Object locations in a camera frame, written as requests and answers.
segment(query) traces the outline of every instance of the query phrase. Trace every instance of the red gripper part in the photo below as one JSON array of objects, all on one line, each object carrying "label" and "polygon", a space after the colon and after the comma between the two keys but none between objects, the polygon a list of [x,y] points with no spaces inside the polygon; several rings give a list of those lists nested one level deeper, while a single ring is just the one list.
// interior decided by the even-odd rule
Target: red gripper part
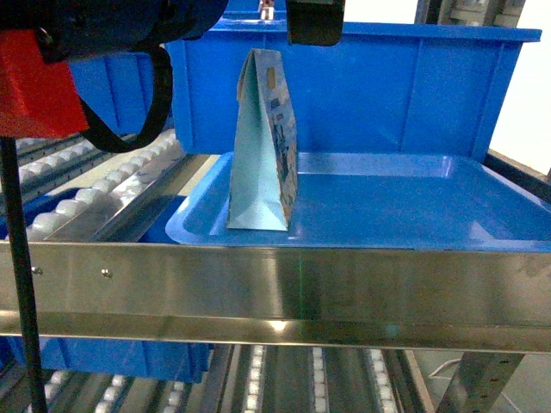
[{"label": "red gripper part", "polygon": [[0,136],[66,138],[87,128],[69,66],[46,65],[32,30],[0,32]]}]

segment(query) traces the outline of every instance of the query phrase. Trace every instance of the white roller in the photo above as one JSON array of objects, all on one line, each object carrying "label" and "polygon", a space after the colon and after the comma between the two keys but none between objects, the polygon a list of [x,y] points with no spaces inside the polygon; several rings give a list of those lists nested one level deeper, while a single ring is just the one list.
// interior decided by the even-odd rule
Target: white roller
[{"label": "white roller", "polygon": [[158,145],[149,148],[148,151],[155,154],[155,157],[160,156],[164,152],[163,148],[159,147]]},{"label": "white roller", "polygon": [[174,391],[183,391],[186,384],[183,381],[175,381],[174,382]]},{"label": "white roller", "polygon": [[258,394],[260,392],[260,383],[256,380],[249,382],[249,394]]},{"label": "white roller", "polygon": [[371,360],[373,361],[382,360],[382,351],[371,350],[370,353],[371,353]]},{"label": "white roller", "polygon": [[41,162],[41,161],[40,162],[32,162],[32,163],[30,163],[28,165],[25,165],[25,166],[27,167],[27,170],[30,170],[35,175],[46,174],[47,172],[52,170],[52,167],[50,165],[48,165],[45,162]]},{"label": "white roller", "polygon": [[169,406],[179,406],[182,403],[182,395],[183,393],[181,391],[171,391],[169,394]]},{"label": "white roller", "polygon": [[94,413],[111,413],[111,407],[110,402],[100,402],[97,404]]},{"label": "white roller", "polygon": [[147,163],[147,160],[143,157],[131,157],[128,162],[138,166],[138,168],[141,168]]},{"label": "white roller", "polygon": [[67,377],[69,377],[68,372],[58,370],[57,372],[53,372],[52,377],[50,378],[50,383],[62,385],[67,380]]},{"label": "white roller", "polygon": [[254,355],[262,355],[264,352],[263,346],[255,346],[255,348],[252,350]]},{"label": "white roller", "polygon": [[170,138],[170,137],[176,137],[174,129],[169,129],[168,131],[164,131],[163,133],[158,135],[157,140],[167,139],[167,138]]},{"label": "white roller", "polygon": [[105,175],[105,178],[117,183],[121,183],[129,176],[130,174],[126,173],[124,170],[112,170],[107,175]]},{"label": "white roller", "polygon": [[182,152],[183,149],[182,149],[182,145],[180,145],[180,141],[179,141],[179,140],[173,141],[173,142],[170,144],[170,150],[171,150],[171,151]]},{"label": "white roller", "polygon": [[396,405],[390,400],[384,400],[382,402],[382,411],[384,411],[384,413],[395,413]]},{"label": "white roller", "polygon": [[327,402],[324,398],[316,398],[314,404],[316,413],[325,413],[327,411]]},{"label": "white roller", "polygon": [[61,152],[58,152],[58,156],[67,162],[71,159],[74,159],[75,157],[78,157],[78,154],[72,148],[67,148],[62,150]]},{"label": "white roller", "polygon": [[105,389],[105,392],[103,393],[103,400],[114,402],[119,397],[119,394],[121,394],[121,388],[111,385]]},{"label": "white roller", "polygon": [[62,200],[55,208],[56,213],[72,218],[86,209],[88,205],[81,200]]},{"label": "white roller", "polygon": [[107,194],[111,192],[113,189],[115,189],[117,185],[119,185],[118,182],[103,178],[95,181],[94,185],[92,185],[92,189],[96,189],[98,191],[103,192],[104,194]]},{"label": "white roller", "polygon": [[150,162],[154,157],[155,154],[151,152],[150,150],[143,151],[139,154],[139,157],[144,158],[147,162]]},{"label": "white roller", "polygon": [[376,373],[384,373],[385,364],[382,361],[374,361],[373,369],[375,370]]},{"label": "white roller", "polygon": [[116,374],[111,379],[111,385],[114,385],[115,387],[122,387],[127,382],[127,378],[124,376],[121,376],[120,374]]},{"label": "white roller", "polygon": [[33,229],[50,234],[67,222],[67,217],[59,213],[39,213],[33,221]]},{"label": "white roller", "polygon": [[57,168],[58,165],[61,165],[63,162],[65,162],[65,160],[56,154],[56,155],[50,155],[49,157],[44,157],[42,159],[42,162],[47,163],[54,169],[54,168]]},{"label": "white roller", "polygon": [[376,373],[375,378],[378,385],[388,385],[388,376],[384,373]]},{"label": "white roller", "polygon": [[262,356],[260,355],[255,355],[253,358],[252,358],[252,366],[253,367],[260,367],[262,365]]},{"label": "white roller", "polygon": [[314,370],[323,370],[324,369],[324,360],[321,357],[313,358],[313,369]]},{"label": "white roller", "polygon": [[28,241],[44,241],[44,238],[47,237],[45,232],[39,231],[32,226],[27,228],[27,240]]},{"label": "white roller", "polygon": [[103,198],[105,194],[102,191],[93,188],[79,189],[75,195],[75,200],[81,200],[82,202],[91,205],[98,202]]},{"label": "white roller", "polygon": [[260,369],[252,368],[250,373],[251,380],[260,380]]},{"label": "white roller", "polygon": [[94,149],[94,144],[92,144],[89,140],[85,140],[82,144],[80,144],[82,146],[84,146],[85,148],[88,148],[90,150]]},{"label": "white roller", "polygon": [[26,168],[20,168],[19,169],[19,182],[24,183],[25,181],[28,181],[29,179],[33,178],[36,174],[28,170]]},{"label": "white roller", "polygon": [[38,140],[38,139],[30,139],[30,138],[18,139],[18,140],[15,141],[15,146],[18,147],[18,148],[28,148],[36,140]]},{"label": "white roller", "polygon": [[381,395],[381,398],[383,400],[392,400],[393,399],[393,394],[390,391],[390,387],[388,387],[387,385],[384,385],[384,386],[379,388],[379,394]]},{"label": "white roller", "polygon": [[157,145],[157,148],[160,148],[161,151],[163,152],[168,152],[169,149],[171,148],[172,146],[172,143],[168,140],[163,140],[162,142],[160,142],[158,145]]},{"label": "white roller", "polygon": [[258,396],[256,394],[250,394],[247,396],[247,409],[256,410],[258,408]]},{"label": "white roller", "polygon": [[89,152],[90,148],[87,148],[86,146],[82,144],[74,145],[71,148],[78,156],[82,156],[84,153]]},{"label": "white roller", "polygon": [[119,170],[121,170],[122,172],[124,172],[124,173],[128,174],[128,176],[130,176],[130,175],[133,175],[134,172],[139,170],[139,166],[135,163],[126,162],[126,163],[122,164],[119,167]]},{"label": "white roller", "polygon": [[325,386],[324,385],[315,385],[313,387],[313,392],[316,398],[324,398],[325,397]]},{"label": "white roller", "polygon": [[323,370],[315,370],[313,372],[313,381],[314,383],[324,383],[325,374]]},{"label": "white roller", "polygon": [[52,400],[59,393],[59,386],[52,383],[47,383],[44,385],[44,393],[46,395],[46,400]]}]

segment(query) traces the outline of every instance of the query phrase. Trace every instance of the black cable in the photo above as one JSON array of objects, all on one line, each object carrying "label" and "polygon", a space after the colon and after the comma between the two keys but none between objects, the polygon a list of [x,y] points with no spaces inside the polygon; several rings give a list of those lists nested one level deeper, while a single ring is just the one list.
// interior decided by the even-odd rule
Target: black cable
[{"label": "black cable", "polygon": [[33,271],[28,252],[27,227],[23,214],[19,167],[15,139],[0,138],[0,166],[5,199],[11,258],[14,263],[15,285],[19,301],[19,317],[27,362],[28,387],[31,391],[33,413],[47,413],[46,395],[40,363],[40,343],[34,302]]},{"label": "black cable", "polygon": [[162,47],[144,50],[152,58],[153,99],[141,132],[129,135],[130,139],[119,138],[109,126],[81,98],[84,115],[89,129],[82,134],[100,151],[124,153],[148,146],[163,131],[172,105],[172,66],[170,56]]}]

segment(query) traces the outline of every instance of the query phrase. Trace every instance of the blue plastic tray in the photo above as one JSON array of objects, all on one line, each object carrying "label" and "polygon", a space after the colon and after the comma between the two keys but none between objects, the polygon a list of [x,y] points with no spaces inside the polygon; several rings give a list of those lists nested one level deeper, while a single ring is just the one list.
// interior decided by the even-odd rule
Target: blue plastic tray
[{"label": "blue plastic tray", "polygon": [[299,150],[409,152],[482,161],[525,41],[539,30],[346,23],[334,47],[290,46],[285,22],[220,20],[167,45],[176,135],[233,151],[236,85],[252,47],[282,52]]},{"label": "blue plastic tray", "polygon": [[226,228],[232,154],[166,226],[217,246],[551,252],[551,206],[472,159],[405,154],[299,156],[289,232]]}]

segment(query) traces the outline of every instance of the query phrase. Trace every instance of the stainless steel rail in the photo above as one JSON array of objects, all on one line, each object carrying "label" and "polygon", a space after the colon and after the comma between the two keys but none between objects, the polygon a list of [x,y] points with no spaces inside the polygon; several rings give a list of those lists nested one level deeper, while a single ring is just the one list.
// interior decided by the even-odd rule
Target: stainless steel rail
[{"label": "stainless steel rail", "polygon": [[[32,243],[31,256],[47,336],[551,351],[549,254]],[[12,278],[0,243],[4,335],[20,333]]]}]

